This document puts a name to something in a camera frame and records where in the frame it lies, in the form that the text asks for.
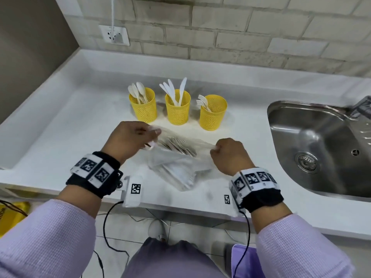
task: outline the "tile wall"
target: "tile wall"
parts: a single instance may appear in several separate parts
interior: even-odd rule
[[[57,0],[82,48],[371,77],[371,0]]]

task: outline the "hand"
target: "hand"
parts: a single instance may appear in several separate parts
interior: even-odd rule
[[[222,173],[234,176],[241,170],[255,167],[241,142],[231,138],[220,139],[216,147],[210,151],[210,154],[214,164]]]
[[[160,129],[149,131],[149,125],[139,121],[123,121],[109,136],[102,152],[107,153],[122,165],[127,159],[134,156],[145,144],[157,139]]]

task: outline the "plastic bag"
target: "plastic bag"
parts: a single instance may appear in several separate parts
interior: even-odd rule
[[[192,190],[201,176],[215,168],[210,150],[215,145],[190,139],[159,126],[162,132],[151,144],[148,166],[180,191]]]

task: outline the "yellow perforated cup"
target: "yellow perforated cup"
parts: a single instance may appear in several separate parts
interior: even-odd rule
[[[175,90],[175,100],[179,101],[179,89]],[[183,125],[188,121],[189,104],[191,96],[188,92],[184,91],[181,106],[174,106],[174,103],[169,97],[165,95],[167,118],[173,125]]]
[[[212,112],[209,112],[205,107],[201,106],[200,126],[207,131],[215,131],[219,128],[223,120],[225,111],[227,110],[227,101],[216,94],[206,96],[208,107]]]
[[[139,121],[150,123],[155,121],[157,118],[155,92],[150,88],[146,88],[146,97],[148,103],[138,104],[137,99],[129,94],[131,106],[134,109],[137,119]]]

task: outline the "purple sleeve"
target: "purple sleeve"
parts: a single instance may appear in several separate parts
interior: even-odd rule
[[[0,277],[80,277],[94,245],[95,219],[50,200],[0,239]]]
[[[345,253],[298,215],[262,229],[256,247],[266,278],[346,278],[354,270]]]

